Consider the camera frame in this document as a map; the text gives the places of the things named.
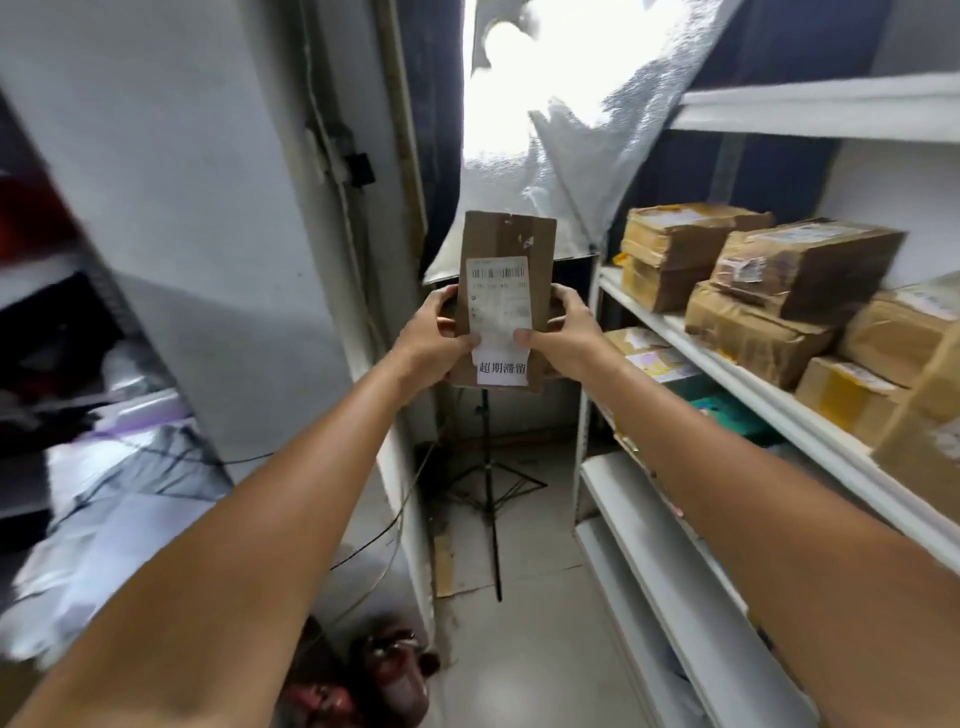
human arm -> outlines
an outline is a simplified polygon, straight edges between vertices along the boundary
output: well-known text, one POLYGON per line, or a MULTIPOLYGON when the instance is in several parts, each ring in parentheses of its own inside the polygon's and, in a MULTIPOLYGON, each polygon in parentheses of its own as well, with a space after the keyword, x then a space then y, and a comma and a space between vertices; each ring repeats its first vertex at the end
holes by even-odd
POLYGON ((517 341, 612 411, 830 725, 960 725, 960 578, 657 384, 555 292, 564 328, 517 341))
POLYGON ((12 728, 267 725, 397 411, 475 345, 441 334, 455 292, 432 293, 333 410, 138 571, 12 728))

tripod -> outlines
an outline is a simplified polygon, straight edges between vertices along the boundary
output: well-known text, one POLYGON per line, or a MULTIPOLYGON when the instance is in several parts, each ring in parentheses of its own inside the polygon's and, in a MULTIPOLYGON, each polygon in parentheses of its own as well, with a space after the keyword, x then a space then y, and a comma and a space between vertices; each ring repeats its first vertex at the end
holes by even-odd
POLYGON ((463 493, 462 491, 451 490, 451 495, 470 506, 474 510, 478 511, 482 516, 487 525, 490 527, 492 534, 492 546, 493 546, 493 584, 496 587, 496 600, 503 601, 503 585, 500 581, 500 546, 496 540, 496 512, 503 507, 503 504, 508 500, 513 500, 520 496, 526 496, 534 491, 538 491, 541 488, 546 488, 546 483, 542 480, 537 480, 534 477, 521 471, 511 468, 508 465, 503 463, 498 463, 492 459, 491 455, 491 443, 490 443, 490 392, 487 389, 483 390, 481 395, 480 406, 476 408, 476 413, 480 415, 483 419, 483 462, 478 463, 477 465, 467 468, 462 473, 459 473, 450 481, 452 486, 454 483, 463 480, 465 477, 477 473, 478 471, 483 471, 484 478, 486 480, 486 493, 484 501, 481 502, 475 497, 471 496, 469 493, 463 493), (516 475, 518 481, 511 486, 510 490, 504 493, 499 498, 493 497, 493 469, 504 471, 516 475), (523 490, 523 485, 525 483, 531 483, 532 485, 523 490))

floor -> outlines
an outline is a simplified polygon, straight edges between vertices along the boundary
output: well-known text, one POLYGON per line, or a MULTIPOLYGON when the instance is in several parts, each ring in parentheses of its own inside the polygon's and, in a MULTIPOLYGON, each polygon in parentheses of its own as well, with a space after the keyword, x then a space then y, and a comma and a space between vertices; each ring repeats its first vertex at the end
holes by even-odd
MULTIPOLYGON (((444 506, 457 594, 436 602, 447 668, 431 681, 431 715, 424 724, 643 728, 627 665, 572 535, 572 443, 497 456, 549 487, 499 513, 502 603, 492 585, 483 522, 464 505, 444 506)), ((501 473, 494 488, 503 493, 515 481, 501 473)), ((481 497, 482 474, 465 489, 481 497)))

forearm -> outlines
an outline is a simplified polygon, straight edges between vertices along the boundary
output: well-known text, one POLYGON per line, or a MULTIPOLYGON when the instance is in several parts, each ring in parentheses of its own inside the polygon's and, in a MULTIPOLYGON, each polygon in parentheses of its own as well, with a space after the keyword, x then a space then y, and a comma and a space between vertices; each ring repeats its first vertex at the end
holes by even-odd
POLYGON ((956 724, 956 576, 612 350, 585 386, 835 724, 956 724))
MULTIPOLYGON (((32 707, 72 703, 103 725, 102 705, 115 712, 122 695, 121 710, 158 725, 266 725, 310 604, 404 402, 402 375, 385 359, 164 548, 90 623, 32 707)), ((53 722, 30 711, 21 718, 53 722)))

yellow tape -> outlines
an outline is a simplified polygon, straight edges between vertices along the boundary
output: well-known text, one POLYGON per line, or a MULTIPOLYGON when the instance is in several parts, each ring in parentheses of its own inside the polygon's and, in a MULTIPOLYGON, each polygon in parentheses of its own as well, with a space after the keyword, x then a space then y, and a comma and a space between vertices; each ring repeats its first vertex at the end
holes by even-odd
POLYGON ((820 395, 820 414, 840 427, 851 432, 856 421, 863 414, 871 392, 852 376, 830 370, 824 391, 820 395))

